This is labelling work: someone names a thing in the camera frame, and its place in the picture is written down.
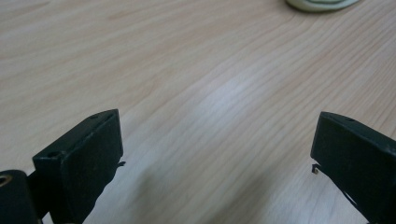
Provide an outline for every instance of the black plastic clamp jaw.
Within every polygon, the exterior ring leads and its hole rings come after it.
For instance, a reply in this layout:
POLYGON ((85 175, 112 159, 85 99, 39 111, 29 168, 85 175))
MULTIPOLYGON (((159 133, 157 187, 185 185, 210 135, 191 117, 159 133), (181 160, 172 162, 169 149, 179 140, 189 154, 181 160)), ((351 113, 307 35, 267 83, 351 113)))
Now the black plastic clamp jaw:
POLYGON ((33 156, 35 171, 0 173, 0 223, 82 223, 122 165, 117 109, 87 119, 33 156))
POLYGON ((396 142, 344 116, 322 112, 311 150, 321 171, 370 223, 396 223, 396 142))

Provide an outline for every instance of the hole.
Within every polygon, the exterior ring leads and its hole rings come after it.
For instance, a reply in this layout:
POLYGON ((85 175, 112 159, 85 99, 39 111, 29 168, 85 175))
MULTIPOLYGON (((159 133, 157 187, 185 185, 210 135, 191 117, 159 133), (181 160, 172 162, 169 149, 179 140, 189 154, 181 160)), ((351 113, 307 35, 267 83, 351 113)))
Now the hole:
POLYGON ((8 184, 9 181, 11 181, 11 179, 12 179, 11 175, 0 175, 0 188, 8 184))
POLYGON ((50 158, 56 158, 59 155, 61 155, 61 152, 55 151, 55 152, 50 152, 47 156, 50 157, 50 158))

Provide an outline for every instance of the wooden table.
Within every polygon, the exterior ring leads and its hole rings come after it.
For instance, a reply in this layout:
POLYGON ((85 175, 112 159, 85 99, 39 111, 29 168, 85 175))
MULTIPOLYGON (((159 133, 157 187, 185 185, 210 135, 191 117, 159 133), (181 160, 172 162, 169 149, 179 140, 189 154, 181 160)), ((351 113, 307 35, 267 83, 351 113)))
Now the wooden table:
POLYGON ((395 74, 394 0, 3 0, 0 169, 118 108, 126 165, 85 223, 363 224, 309 152, 322 110, 396 138, 395 74))

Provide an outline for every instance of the white object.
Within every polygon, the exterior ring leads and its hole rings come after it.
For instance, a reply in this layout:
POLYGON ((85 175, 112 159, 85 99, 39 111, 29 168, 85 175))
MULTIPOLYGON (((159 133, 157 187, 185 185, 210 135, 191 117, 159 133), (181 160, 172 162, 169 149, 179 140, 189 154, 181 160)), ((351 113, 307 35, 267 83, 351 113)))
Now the white object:
POLYGON ((359 0, 286 0, 291 6, 302 11, 320 12, 349 7, 359 0))

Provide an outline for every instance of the light wood surface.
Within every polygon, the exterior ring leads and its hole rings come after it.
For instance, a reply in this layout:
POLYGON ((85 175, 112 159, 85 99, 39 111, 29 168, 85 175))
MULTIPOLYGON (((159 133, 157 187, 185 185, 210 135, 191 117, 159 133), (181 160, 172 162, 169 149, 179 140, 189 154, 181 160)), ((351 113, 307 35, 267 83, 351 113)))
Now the light wood surface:
POLYGON ((394 0, 0 2, 1 170, 120 110, 85 223, 366 223, 309 152, 322 110, 396 138, 395 96, 394 0))

